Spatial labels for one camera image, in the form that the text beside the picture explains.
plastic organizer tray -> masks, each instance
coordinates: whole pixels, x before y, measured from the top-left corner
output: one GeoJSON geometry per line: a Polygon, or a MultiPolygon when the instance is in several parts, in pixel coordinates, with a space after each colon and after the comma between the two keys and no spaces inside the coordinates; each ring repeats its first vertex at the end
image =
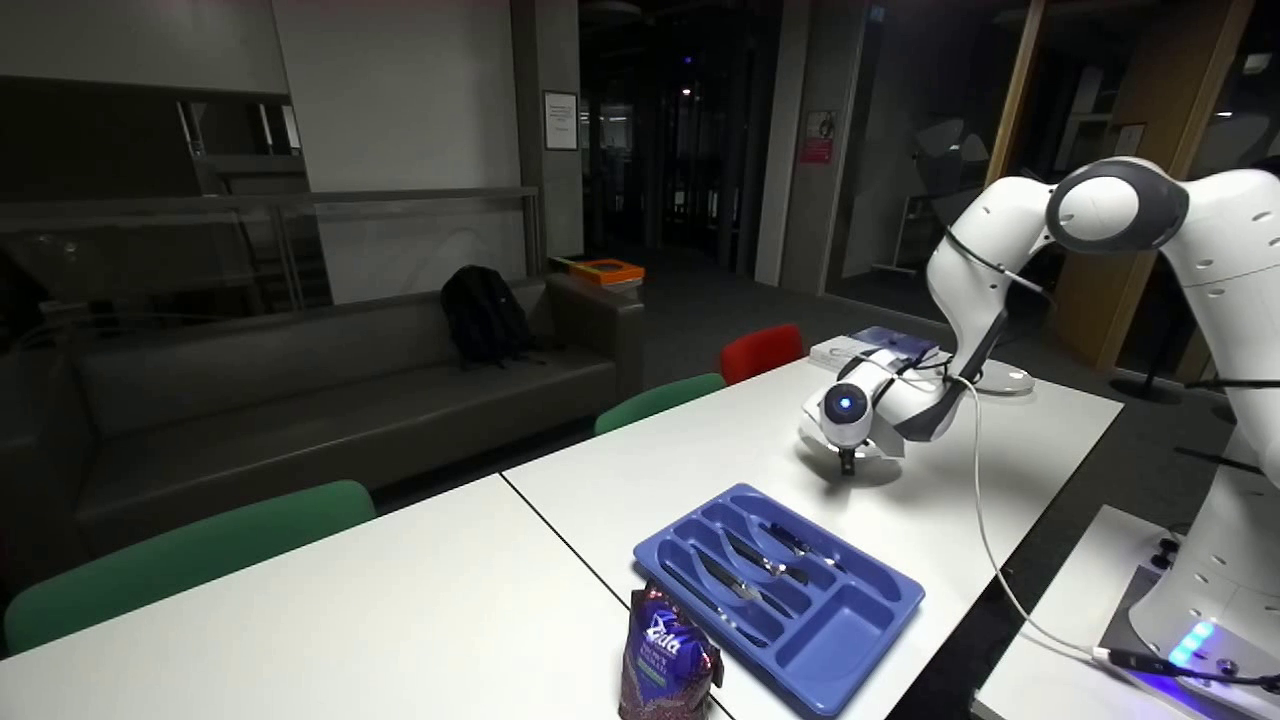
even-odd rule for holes
{"type": "Polygon", "coordinates": [[[637,546],[637,567],[804,717],[837,717],[924,595],[753,483],[637,546]]]}

